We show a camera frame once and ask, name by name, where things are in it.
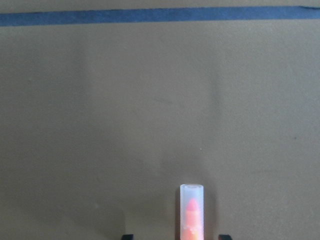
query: gray wall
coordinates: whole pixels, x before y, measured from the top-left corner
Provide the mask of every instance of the gray wall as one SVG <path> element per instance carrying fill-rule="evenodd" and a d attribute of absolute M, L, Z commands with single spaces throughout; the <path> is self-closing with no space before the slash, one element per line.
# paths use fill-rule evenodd
<path fill-rule="evenodd" d="M 183 183 L 208 240 L 318 238 L 318 24 L 0 28 L 1 239 L 175 239 Z"/>
<path fill-rule="evenodd" d="M 229 6 L 320 6 L 318 0 L 2 0 L 2 13 Z"/>

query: blue tape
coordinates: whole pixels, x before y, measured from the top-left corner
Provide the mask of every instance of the blue tape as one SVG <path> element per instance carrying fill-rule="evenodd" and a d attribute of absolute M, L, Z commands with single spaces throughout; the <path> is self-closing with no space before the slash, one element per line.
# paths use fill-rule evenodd
<path fill-rule="evenodd" d="M 320 19 L 320 9 L 246 6 L 3 13 L 0 26 L 281 19 Z"/>

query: blue stripe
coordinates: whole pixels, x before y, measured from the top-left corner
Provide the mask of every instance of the blue stripe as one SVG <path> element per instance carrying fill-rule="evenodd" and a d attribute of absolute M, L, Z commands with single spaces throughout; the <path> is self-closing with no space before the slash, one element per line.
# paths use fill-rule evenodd
<path fill-rule="evenodd" d="M 246 6 L 3 13 L 0 26 L 281 19 L 320 19 L 320 9 Z"/>

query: translucent container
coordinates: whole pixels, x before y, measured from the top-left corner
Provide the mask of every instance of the translucent container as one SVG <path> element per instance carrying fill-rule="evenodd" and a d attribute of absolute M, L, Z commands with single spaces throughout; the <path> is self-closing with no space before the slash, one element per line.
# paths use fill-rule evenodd
<path fill-rule="evenodd" d="M 180 239 L 204 240 L 204 186 L 180 186 Z"/>

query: clear plastic tube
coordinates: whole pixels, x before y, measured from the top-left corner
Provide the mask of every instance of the clear plastic tube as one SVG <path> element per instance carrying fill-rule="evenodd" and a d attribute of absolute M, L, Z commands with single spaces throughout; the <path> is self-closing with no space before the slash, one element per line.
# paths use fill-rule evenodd
<path fill-rule="evenodd" d="M 180 186 L 180 239 L 204 240 L 204 186 Z"/>

